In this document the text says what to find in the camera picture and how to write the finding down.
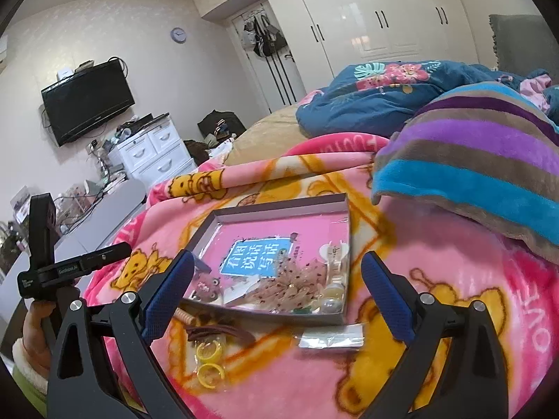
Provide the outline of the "person's left hand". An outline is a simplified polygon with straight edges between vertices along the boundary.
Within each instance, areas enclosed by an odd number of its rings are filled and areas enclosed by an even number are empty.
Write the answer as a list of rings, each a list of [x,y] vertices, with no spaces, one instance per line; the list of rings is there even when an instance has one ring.
[[[42,321],[51,315],[54,308],[53,302],[34,301],[23,325],[24,355],[30,366],[44,378],[48,377],[51,351],[44,336]]]

